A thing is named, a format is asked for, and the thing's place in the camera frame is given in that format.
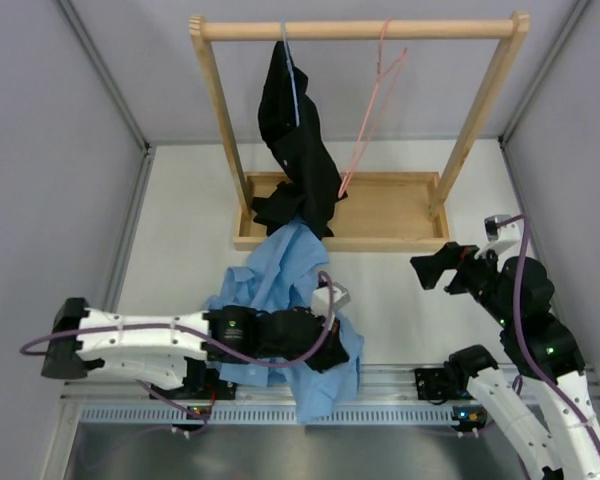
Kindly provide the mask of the pink wire hanger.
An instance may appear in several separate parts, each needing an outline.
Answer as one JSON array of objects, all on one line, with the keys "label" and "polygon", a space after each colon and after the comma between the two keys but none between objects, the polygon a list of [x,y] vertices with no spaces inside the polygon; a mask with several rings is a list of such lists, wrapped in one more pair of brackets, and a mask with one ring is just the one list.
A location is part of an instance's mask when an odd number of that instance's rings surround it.
[{"label": "pink wire hanger", "polygon": [[[370,99],[365,111],[365,115],[351,154],[350,162],[345,170],[341,184],[338,190],[338,199],[343,199],[347,193],[349,184],[356,173],[359,164],[364,156],[368,146],[373,139],[376,129],[380,123],[380,120],[384,116],[384,112],[387,108],[389,100],[395,89],[397,80],[404,68],[406,61],[408,48],[404,47],[399,55],[391,62],[387,67],[383,66],[383,49],[384,43],[387,39],[389,27],[391,26],[392,19],[388,18],[384,21],[378,41],[377,59],[376,59],[376,78],[375,84],[370,95]],[[387,77],[391,77],[391,83],[387,87],[385,96],[379,106],[376,106],[377,101],[380,98],[381,89],[383,82]]]}]

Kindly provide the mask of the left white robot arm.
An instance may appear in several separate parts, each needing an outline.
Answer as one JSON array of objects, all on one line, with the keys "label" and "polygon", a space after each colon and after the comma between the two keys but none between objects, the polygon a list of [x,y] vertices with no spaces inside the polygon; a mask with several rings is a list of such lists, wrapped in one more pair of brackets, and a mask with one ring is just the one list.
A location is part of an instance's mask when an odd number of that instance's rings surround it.
[{"label": "left white robot arm", "polygon": [[63,303],[43,357],[45,378],[129,378],[186,399],[203,393],[211,362],[282,359],[324,373],[350,358],[334,326],[309,308],[269,313],[229,305],[173,317],[126,316],[83,298]]}]

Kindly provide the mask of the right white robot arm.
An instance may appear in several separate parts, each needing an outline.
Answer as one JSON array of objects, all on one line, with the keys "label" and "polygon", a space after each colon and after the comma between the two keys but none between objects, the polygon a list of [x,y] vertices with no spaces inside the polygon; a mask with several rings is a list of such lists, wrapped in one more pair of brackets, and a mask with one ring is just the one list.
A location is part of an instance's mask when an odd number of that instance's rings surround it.
[{"label": "right white robot arm", "polygon": [[575,337],[550,311],[554,285],[535,259],[498,260],[494,249],[455,242],[410,260],[425,290],[453,272],[445,292],[471,296],[498,323],[500,343],[519,375],[506,381],[487,348],[472,345],[444,362],[443,394],[476,400],[528,478],[600,479],[600,423]]}]

